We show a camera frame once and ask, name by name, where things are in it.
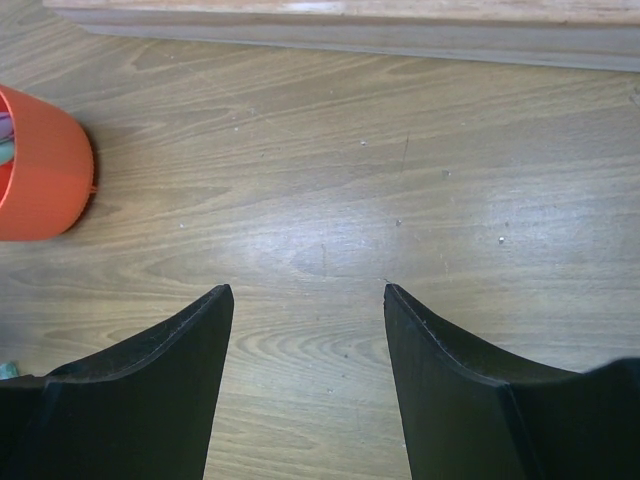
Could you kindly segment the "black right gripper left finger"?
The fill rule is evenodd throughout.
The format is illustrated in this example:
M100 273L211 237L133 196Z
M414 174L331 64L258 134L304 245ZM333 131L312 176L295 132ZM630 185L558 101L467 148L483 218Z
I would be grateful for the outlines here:
M109 348L2 381L2 478L203 478L233 310L220 285Z

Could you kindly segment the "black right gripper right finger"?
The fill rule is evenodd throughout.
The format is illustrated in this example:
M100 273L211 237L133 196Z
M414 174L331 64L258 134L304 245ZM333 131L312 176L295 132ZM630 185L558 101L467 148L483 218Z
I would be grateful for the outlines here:
M577 373L503 350L396 284L384 319L415 479L635 479L639 362Z

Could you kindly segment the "orange round desk organizer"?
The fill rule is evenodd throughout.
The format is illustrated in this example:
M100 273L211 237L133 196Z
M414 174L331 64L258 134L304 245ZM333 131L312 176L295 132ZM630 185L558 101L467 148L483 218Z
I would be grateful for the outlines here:
M94 158L81 125L67 112L8 86L1 112L11 116L15 153L1 167L1 239L56 237L79 219L94 186Z

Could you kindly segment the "green blue highlighter pen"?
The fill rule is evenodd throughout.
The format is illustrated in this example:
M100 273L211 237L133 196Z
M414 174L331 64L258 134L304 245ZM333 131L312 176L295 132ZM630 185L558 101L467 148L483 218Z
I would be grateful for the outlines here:
M0 143L0 165L10 162L15 155L14 141L9 139Z

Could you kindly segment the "purple highlighter pen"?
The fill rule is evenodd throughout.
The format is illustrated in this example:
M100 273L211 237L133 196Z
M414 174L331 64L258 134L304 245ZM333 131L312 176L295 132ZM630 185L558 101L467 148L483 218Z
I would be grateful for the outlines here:
M14 127L11 115L8 112L0 113L0 141L4 142L13 137Z

